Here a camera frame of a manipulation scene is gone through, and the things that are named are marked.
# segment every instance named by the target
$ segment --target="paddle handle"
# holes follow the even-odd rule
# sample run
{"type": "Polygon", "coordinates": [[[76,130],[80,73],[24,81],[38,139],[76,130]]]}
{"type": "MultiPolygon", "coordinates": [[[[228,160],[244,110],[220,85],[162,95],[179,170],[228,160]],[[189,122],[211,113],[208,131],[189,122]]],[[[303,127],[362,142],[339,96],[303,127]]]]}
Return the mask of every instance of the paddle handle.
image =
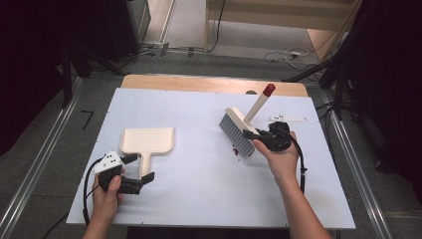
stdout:
{"type": "Polygon", "coordinates": [[[140,157],[139,179],[149,173],[149,166],[151,163],[151,155],[143,153],[140,157]]]}

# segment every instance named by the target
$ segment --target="red cap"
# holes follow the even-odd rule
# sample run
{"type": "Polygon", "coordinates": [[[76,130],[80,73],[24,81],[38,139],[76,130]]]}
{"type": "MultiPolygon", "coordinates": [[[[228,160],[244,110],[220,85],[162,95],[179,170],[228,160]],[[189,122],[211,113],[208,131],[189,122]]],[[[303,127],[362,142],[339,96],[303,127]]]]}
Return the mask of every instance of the red cap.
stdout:
{"type": "Polygon", "coordinates": [[[269,97],[272,93],[273,93],[273,91],[276,89],[276,86],[274,86],[274,84],[268,84],[266,87],[265,87],[265,89],[264,89],[264,91],[263,91],[263,94],[266,96],[266,97],[269,97]]]}

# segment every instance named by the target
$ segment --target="hand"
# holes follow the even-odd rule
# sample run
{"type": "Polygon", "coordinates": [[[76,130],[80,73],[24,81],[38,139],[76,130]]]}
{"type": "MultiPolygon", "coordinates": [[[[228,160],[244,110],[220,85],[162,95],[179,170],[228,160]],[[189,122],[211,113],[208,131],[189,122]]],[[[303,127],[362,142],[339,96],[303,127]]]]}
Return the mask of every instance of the hand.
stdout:
{"type": "MultiPolygon", "coordinates": [[[[93,189],[99,185],[99,176],[93,184],[93,189]]],[[[117,213],[117,205],[123,200],[123,195],[117,193],[121,185],[121,177],[115,176],[108,186],[108,191],[104,192],[101,188],[97,188],[93,192],[94,210],[92,221],[98,221],[105,225],[110,225],[117,213]]]]}
{"type": "Polygon", "coordinates": [[[93,184],[93,217],[84,234],[84,239],[104,239],[109,226],[117,213],[117,205],[123,200],[123,195],[117,193],[121,185],[121,177],[115,176],[108,185],[108,191],[104,192],[99,187],[99,175],[93,184]]]}
{"type": "MultiPolygon", "coordinates": [[[[290,134],[296,139],[296,134],[293,131],[290,134]]],[[[253,140],[252,144],[267,159],[278,183],[285,180],[296,180],[299,154],[293,143],[288,149],[281,152],[270,151],[257,139],[253,140]]]]}

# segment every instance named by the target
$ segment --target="brush handle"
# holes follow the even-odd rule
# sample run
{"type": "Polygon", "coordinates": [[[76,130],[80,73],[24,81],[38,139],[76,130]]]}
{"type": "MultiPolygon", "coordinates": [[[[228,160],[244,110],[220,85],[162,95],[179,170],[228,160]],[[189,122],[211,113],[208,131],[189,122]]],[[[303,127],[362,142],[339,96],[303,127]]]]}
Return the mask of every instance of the brush handle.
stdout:
{"type": "Polygon", "coordinates": [[[243,120],[243,122],[245,124],[249,124],[251,122],[252,118],[261,109],[261,107],[264,105],[264,103],[267,101],[267,99],[270,97],[270,95],[273,93],[273,91],[275,89],[276,89],[276,86],[274,86],[274,84],[268,84],[266,86],[264,91],[261,93],[261,95],[258,97],[257,101],[252,106],[251,110],[245,116],[245,119],[243,120]]]}

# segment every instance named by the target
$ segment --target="brush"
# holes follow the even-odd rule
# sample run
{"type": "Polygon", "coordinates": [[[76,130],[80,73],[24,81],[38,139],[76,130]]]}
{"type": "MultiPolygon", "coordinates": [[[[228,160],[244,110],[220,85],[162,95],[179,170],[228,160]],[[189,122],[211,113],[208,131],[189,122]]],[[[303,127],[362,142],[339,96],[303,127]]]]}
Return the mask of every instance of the brush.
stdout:
{"type": "Polygon", "coordinates": [[[248,157],[252,155],[255,150],[251,141],[243,137],[243,129],[259,134],[251,125],[251,120],[275,89],[276,86],[268,84],[245,117],[237,108],[227,108],[225,110],[226,114],[223,116],[223,119],[221,119],[220,127],[242,156],[248,157]]]}

